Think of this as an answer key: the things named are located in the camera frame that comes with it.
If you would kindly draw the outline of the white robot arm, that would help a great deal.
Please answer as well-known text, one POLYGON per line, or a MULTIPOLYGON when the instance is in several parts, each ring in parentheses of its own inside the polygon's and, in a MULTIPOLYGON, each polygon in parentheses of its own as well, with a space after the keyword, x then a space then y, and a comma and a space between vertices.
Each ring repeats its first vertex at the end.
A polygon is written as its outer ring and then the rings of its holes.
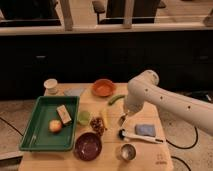
POLYGON ((144 102, 176 114, 186 122, 213 136, 213 104, 173 93, 158 86, 159 76, 145 70, 127 84, 124 113, 131 116, 142 110, 144 102))

